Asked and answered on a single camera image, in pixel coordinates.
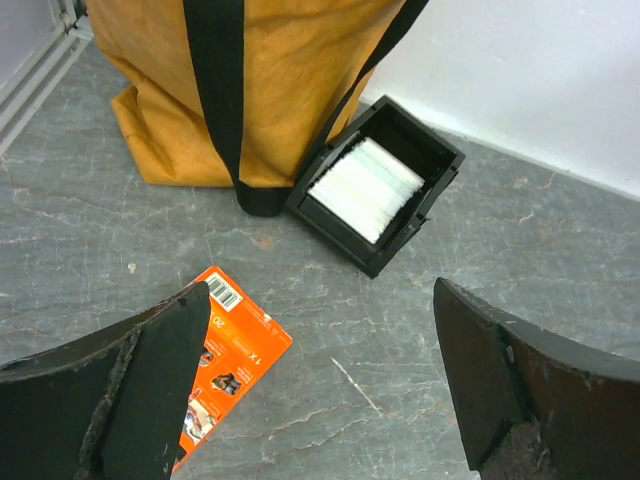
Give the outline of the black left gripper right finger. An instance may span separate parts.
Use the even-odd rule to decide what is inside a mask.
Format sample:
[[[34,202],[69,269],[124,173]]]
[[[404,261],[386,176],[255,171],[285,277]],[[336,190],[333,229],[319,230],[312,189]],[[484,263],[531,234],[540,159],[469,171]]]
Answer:
[[[484,479],[636,479],[639,364],[439,278],[440,352],[470,470]]]

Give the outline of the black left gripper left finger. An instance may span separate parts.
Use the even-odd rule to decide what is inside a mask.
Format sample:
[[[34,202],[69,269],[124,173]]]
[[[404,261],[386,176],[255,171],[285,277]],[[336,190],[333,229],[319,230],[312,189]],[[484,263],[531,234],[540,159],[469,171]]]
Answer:
[[[4,479],[168,479],[203,350],[209,288],[1,368]]]

